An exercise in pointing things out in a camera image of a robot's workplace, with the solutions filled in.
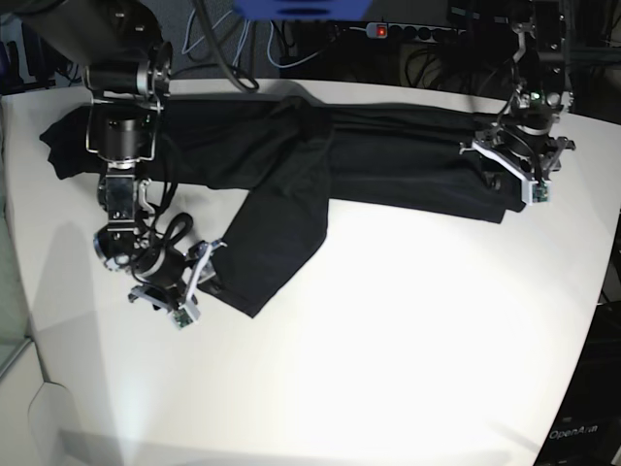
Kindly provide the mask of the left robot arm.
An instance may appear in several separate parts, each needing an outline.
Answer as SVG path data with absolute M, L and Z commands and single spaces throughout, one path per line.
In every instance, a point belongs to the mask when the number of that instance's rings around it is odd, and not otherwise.
M 461 151 L 475 151 L 511 174 L 526 205 L 550 197 L 550 175 L 560 158 L 575 150 L 551 130 L 572 105 L 567 22 L 563 1 L 485 1 L 464 8 L 467 31 L 480 45 L 505 57 L 511 91 L 495 115 L 482 117 Z

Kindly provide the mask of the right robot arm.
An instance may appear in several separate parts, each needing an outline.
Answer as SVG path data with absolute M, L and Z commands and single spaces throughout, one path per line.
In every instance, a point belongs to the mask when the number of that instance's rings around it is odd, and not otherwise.
M 201 290 L 256 316 L 265 300 L 255 293 L 246 271 L 234 274 L 239 258 L 229 249 L 249 216 L 247 209 L 239 210 L 223 239 L 199 243 L 188 255 L 174 243 L 184 235 L 178 224 L 191 226 L 191 216 L 178 215 L 164 237 L 155 234 L 164 210 L 145 200 L 145 182 L 136 167 L 154 160 L 159 141 L 177 148 L 159 132 L 172 48 L 156 16 L 139 1 L 35 1 L 14 13 L 84 69 L 92 94 L 85 149 L 107 165 L 103 205 L 108 223 L 96 234 L 95 247 L 105 262 L 140 281 L 131 298 L 186 318 L 196 309 L 195 291 Z

